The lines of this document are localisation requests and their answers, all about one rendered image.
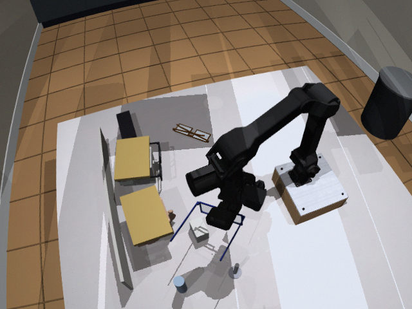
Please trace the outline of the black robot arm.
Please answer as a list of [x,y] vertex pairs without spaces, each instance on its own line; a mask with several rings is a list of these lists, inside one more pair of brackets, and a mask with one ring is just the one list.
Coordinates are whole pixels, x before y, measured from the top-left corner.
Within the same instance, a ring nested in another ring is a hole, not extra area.
[[[328,118],[336,114],[341,100],[323,83],[305,83],[296,87],[275,106],[248,126],[235,127],[221,135],[206,157],[209,164],[185,175],[191,193],[197,197],[221,186],[239,185],[243,168],[256,156],[260,145],[288,125],[301,113],[308,113],[300,147],[291,151],[295,164],[288,172],[296,187],[312,182],[321,170],[316,149]],[[222,157],[219,159],[219,153]],[[297,186],[298,185],[298,186]],[[237,193],[236,207],[246,206],[259,212],[267,195],[264,181],[258,180]]]

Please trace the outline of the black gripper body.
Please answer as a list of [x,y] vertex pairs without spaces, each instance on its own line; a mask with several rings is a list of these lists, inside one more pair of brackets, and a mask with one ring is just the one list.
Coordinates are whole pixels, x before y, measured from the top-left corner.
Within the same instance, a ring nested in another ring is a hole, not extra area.
[[213,207],[205,217],[208,225],[212,225],[213,227],[225,231],[230,230],[234,222],[234,214],[237,210],[237,193],[243,188],[245,181],[248,185],[252,183],[254,184],[256,182],[256,177],[253,174],[243,172],[243,179],[239,185],[230,187],[221,183],[221,186],[219,187],[221,192],[218,194],[218,199],[223,201],[219,208]]

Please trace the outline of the dark blue-grey cylinder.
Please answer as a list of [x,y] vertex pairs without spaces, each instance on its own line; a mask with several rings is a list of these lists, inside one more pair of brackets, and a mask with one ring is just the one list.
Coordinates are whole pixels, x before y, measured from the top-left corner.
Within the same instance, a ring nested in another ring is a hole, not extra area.
[[187,285],[185,283],[185,279],[182,276],[176,276],[173,279],[173,283],[179,293],[183,294],[187,291]]

